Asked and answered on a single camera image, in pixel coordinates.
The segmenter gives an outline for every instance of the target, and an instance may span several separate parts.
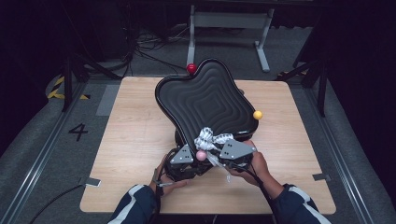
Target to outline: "human hand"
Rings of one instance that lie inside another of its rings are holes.
[[[247,140],[244,143],[252,147],[256,147],[251,140]],[[251,173],[255,174],[261,180],[264,180],[268,175],[270,175],[268,171],[267,161],[265,160],[262,153],[258,151],[253,152],[253,159],[248,169]],[[254,177],[247,172],[239,173],[234,169],[230,169],[229,172],[231,175],[243,177],[249,184],[259,186],[259,183],[254,179]]]
[[[158,179],[158,176],[160,175],[160,171],[165,163],[165,159],[166,159],[166,155],[163,157],[163,160],[161,161],[160,165],[158,165],[158,167],[157,167],[156,176],[154,176],[154,178],[156,180]],[[174,183],[174,181],[166,175],[165,169],[163,169],[163,175],[161,175],[161,182],[163,184]],[[186,180],[177,181],[172,185],[164,186],[163,187],[163,196],[170,194],[174,189],[178,189],[178,188],[182,188],[182,187],[186,186],[187,184],[189,184],[189,182],[190,182],[190,180],[186,179]],[[154,191],[154,193],[156,192],[157,184],[153,180],[151,180],[151,182],[149,183],[148,186],[151,187],[151,189]]]

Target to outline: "gray floor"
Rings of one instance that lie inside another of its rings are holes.
[[[309,33],[310,29],[271,29],[264,46],[271,68],[268,74],[262,72],[253,48],[256,36],[260,36],[257,31],[246,30],[237,35],[218,30],[201,31],[197,34],[195,61],[218,58],[227,64],[235,79],[273,80],[279,72],[292,69],[291,65]],[[188,41],[181,39],[148,54],[185,66],[187,49]],[[164,77],[175,73],[166,65],[137,55],[134,56],[132,68],[134,76]],[[177,72],[185,73],[181,69],[177,69]],[[316,87],[305,90],[299,85],[299,80],[299,77],[294,77],[288,82],[290,90],[323,173],[332,179],[328,184],[337,211],[326,217],[332,223],[396,223],[395,210],[389,196],[367,161],[331,85],[327,89],[326,118],[323,119],[318,117],[318,111],[310,103]],[[80,85],[82,92],[91,96],[90,100],[77,100],[70,111],[62,113],[63,100],[50,99],[21,131],[0,159],[0,215],[11,217],[5,223],[28,223],[50,199],[73,188],[81,177],[90,175],[119,85],[119,81],[95,75],[86,85]],[[37,155],[49,144],[48,138],[53,134],[52,130],[59,119],[64,120],[64,125],[51,145],[48,162],[43,166],[42,172],[36,174],[37,179],[31,183],[32,190],[25,192],[26,201],[19,201],[15,196]],[[323,122],[329,125],[335,145],[352,179],[345,179],[345,170],[340,170],[337,166],[332,154],[334,146],[329,143],[329,135],[322,128]],[[77,141],[77,134],[68,132],[80,123],[85,124],[88,133]],[[357,192],[348,189],[348,183],[351,182],[356,184],[360,195],[351,195],[351,192]],[[83,188],[80,188],[64,195],[46,209],[35,223],[106,223],[110,214],[86,214],[80,211],[82,194]],[[366,208],[356,207],[354,197],[361,197]],[[12,211],[8,211],[8,208],[15,203],[21,203],[21,206],[11,216]],[[365,220],[361,219],[359,208],[367,210],[369,216]]]

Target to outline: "white stripe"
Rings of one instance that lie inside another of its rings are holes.
[[[329,220],[327,220],[326,217],[324,217],[321,213],[319,213],[317,210],[315,210],[313,207],[309,206],[307,203],[303,203],[305,208],[311,212],[312,216],[317,218],[321,224],[331,224]]]
[[[301,189],[297,188],[297,187],[291,187],[289,188],[289,191],[293,191],[296,194],[300,195],[303,199],[304,199],[304,207],[306,208],[306,210],[308,210],[312,216],[314,216],[315,218],[318,219],[318,221],[322,224],[331,224],[331,222],[324,217],[321,213],[319,213],[317,210],[315,210],[313,207],[311,207],[307,202],[309,202],[311,200],[311,197],[309,197],[308,194],[306,194],[305,192],[303,192]]]
[[[132,207],[134,206],[134,203],[136,202],[136,198],[134,197],[134,194],[142,189],[144,186],[143,185],[136,185],[133,188],[129,189],[128,194],[131,196],[131,201],[120,211],[119,215],[108,222],[108,224],[120,224],[123,220],[125,220],[126,216],[128,216],[129,211],[131,211]]]

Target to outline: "metal stand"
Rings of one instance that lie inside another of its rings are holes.
[[[78,82],[87,82],[90,79],[88,72],[84,68],[84,64],[96,69],[100,73],[110,77],[112,79],[122,79],[122,77],[110,72],[98,63],[92,62],[91,60],[78,55],[76,53],[69,53],[69,56],[64,62],[64,108],[62,111],[66,111],[67,108],[73,102],[73,87],[72,87],[72,74],[75,75]]]
[[[190,44],[187,54],[187,64],[194,62],[195,54],[195,27],[225,27],[225,28],[246,28],[262,29],[262,38],[255,42],[255,48],[259,55],[263,72],[269,72],[270,67],[264,54],[263,45],[270,28],[274,10],[269,9],[268,13],[219,13],[219,12],[195,12],[195,7],[191,6],[190,14]]]

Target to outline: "number 4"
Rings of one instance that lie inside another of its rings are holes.
[[[85,124],[80,123],[76,128],[69,131],[69,133],[78,133],[77,141],[81,138],[81,135],[87,133],[88,131],[84,131]]]

